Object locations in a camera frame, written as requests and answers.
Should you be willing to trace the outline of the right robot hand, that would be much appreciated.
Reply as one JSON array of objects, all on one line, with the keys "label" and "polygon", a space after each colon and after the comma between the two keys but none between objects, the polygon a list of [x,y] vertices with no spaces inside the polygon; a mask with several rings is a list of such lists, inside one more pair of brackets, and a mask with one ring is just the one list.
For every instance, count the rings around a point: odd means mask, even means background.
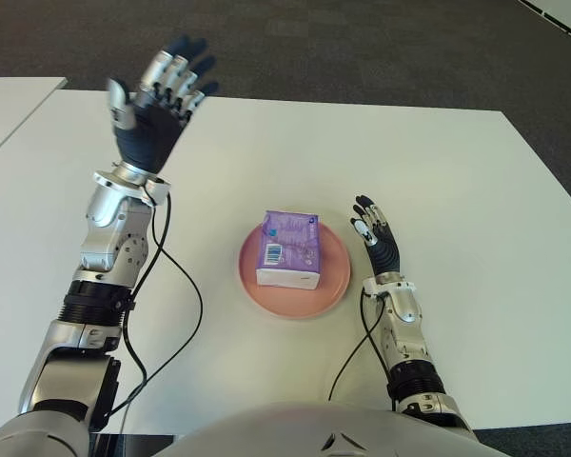
[{"label": "right robot hand", "polygon": [[399,248],[382,210],[365,195],[355,201],[353,210],[358,217],[351,218],[350,223],[364,240],[374,275],[400,272]]}]

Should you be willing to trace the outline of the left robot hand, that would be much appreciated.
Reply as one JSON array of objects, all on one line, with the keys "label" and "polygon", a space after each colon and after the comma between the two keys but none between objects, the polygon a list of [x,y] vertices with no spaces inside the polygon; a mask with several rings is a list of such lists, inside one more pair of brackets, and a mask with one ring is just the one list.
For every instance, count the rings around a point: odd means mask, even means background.
[{"label": "left robot hand", "polygon": [[207,41],[183,35],[158,51],[132,93],[118,78],[107,82],[108,110],[123,162],[157,174],[194,112],[219,85],[203,82],[216,59]]}]

